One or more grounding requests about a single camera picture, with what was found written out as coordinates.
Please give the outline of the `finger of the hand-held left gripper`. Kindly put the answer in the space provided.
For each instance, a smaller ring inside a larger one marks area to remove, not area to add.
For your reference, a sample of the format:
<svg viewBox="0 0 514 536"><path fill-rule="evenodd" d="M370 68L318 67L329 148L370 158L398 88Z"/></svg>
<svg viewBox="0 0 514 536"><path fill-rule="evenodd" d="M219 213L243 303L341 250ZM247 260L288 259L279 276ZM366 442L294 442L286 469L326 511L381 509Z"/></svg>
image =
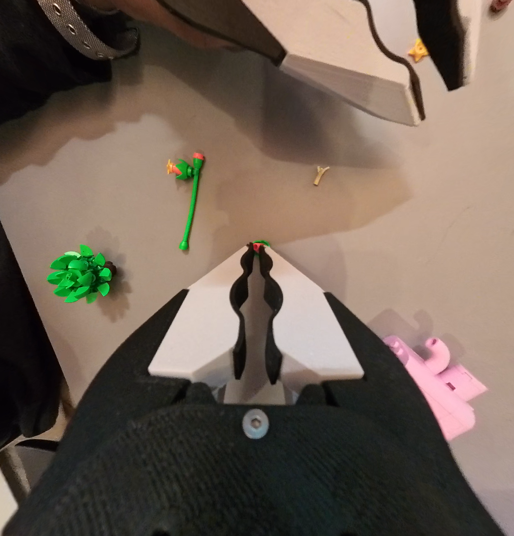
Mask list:
<svg viewBox="0 0 514 536"><path fill-rule="evenodd" d="M378 35L369 1L243 1L285 51L280 70L374 117L426 117L414 68Z"/></svg>
<svg viewBox="0 0 514 536"><path fill-rule="evenodd" d="M483 1L413 1L418 35L448 91L473 81Z"/></svg>

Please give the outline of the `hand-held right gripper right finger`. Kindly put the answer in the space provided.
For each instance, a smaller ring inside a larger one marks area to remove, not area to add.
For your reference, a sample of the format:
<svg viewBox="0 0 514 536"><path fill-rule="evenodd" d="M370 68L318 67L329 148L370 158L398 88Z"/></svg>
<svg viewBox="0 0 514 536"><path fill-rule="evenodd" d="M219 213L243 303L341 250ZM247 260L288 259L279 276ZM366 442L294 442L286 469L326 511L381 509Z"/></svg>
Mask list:
<svg viewBox="0 0 514 536"><path fill-rule="evenodd" d="M324 290L272 248L259 247L263 299L270 309L265 366L272 385L297 399L311 384L360 379L364 371Z"/></svg>

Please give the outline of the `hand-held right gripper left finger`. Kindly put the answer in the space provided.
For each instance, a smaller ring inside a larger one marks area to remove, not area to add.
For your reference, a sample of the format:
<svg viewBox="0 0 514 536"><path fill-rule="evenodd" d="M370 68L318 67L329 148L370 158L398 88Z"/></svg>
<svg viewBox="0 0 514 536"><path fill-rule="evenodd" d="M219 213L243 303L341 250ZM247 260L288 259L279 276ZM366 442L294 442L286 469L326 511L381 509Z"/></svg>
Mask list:
<svg viewBox="0 0 514 536"><path fill-rule="evenodd" d="M205 383L213 391L239 380L246 365L249 245L190 286L154 355L152 376Z"/></svg>

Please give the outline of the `pink brick figure pot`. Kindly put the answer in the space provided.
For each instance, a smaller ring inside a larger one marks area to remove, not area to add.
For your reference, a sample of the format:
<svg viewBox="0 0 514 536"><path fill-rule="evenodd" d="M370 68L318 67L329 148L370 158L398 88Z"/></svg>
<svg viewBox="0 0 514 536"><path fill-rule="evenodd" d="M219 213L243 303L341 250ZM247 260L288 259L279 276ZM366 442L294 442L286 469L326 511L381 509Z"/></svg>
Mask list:
<svg viewBox="0 0 514 536"><path fill-rule="evenodd" d="M423 393L446 441L475 426L475 411L470 401L488 389L464 366L450 364L450 351L441 339L432 337L425 341L428 358L422 358L397 336L387 336L383 342Z"/></svg>

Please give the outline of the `person's left forearm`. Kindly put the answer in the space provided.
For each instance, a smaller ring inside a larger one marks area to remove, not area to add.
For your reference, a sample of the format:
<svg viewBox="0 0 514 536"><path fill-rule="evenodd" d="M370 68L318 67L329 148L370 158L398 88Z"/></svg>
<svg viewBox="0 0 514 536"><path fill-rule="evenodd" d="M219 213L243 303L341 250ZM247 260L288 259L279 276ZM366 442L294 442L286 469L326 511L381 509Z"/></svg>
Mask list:
<svg viewBox="0 0 514 536"><path fill-rule="evenodd" d="M73 48L36 1L0 1L0 125L40 108L56 92L111 78L110 62Z"/></svg>

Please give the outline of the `person's left hand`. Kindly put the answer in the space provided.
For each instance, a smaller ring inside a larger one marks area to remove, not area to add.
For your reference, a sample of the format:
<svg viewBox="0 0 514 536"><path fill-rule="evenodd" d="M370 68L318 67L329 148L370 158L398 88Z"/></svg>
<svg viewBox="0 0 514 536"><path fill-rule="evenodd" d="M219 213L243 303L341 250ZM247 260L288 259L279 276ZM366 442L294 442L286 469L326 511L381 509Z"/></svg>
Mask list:
<svg viewBox="0 0 514 536"><path fill-rule="evenodd" d="M167 30L200 49L248 50L280 65L287 51L243 1L80 1Z"/></svg>

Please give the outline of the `green flower stem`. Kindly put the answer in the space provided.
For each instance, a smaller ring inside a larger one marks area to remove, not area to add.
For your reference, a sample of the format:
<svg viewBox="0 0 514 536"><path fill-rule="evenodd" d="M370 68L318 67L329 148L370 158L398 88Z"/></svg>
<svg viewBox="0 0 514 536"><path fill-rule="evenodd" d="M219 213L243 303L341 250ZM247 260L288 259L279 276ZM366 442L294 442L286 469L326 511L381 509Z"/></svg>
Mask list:
<svg viewBox="0 0 514 536"><path fill-rule="evenodd" d="M186 220L184 234L179 244L181 251L187 251L189 248L189 239L194 220L195 207L198 199L199 183L202 167L205 163L205 156L202 153L194 152L192 163L188 163L183 159L178 159L177 162L168 160L166 169L168 175L174 175L178 180L192 180L192 194L189 204L188 216Z"/></svg>

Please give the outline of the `green leafy plant piece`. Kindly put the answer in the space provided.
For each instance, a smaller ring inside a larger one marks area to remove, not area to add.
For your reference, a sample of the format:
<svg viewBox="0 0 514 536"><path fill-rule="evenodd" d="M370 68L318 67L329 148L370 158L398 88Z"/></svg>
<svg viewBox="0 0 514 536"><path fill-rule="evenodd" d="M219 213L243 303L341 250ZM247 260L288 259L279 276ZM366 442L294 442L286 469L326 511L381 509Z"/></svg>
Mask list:
<svg viewBox="0 0 514 536"><path fill-rule="evenodd" d="M50 264L46 281L54 286L53 294L65 303L84 300L93 304L111 290L117 267L101 253L81 244L79 250L66 251Z"/></svg>

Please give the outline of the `black jacket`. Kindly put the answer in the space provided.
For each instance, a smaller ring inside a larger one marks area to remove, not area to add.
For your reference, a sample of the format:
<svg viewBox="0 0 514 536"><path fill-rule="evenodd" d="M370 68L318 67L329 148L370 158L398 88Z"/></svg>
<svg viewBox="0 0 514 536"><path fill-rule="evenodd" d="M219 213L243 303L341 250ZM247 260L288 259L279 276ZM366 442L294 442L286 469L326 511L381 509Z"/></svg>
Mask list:
<svg viewBox="0 0 514 536"><path fill-rule="evenodd" d="M0 450L55 424L63 374L0 221Z"/></svg>

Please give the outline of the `grey mesh watch band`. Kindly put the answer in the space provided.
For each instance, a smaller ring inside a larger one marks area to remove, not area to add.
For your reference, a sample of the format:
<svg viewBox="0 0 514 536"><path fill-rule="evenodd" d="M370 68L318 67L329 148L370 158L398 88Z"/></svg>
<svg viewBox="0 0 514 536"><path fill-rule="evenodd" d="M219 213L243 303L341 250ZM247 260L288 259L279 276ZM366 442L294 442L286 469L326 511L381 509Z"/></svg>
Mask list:
<svg viewBox="0 0 514 536"><path fill-rule="evenodd" d="M139 45L139 32L125 30L112 47L100 39L86 24L73 1L37 1L39 7L64 40L83 56L94 61L112 61L127 57Z"/></svg>

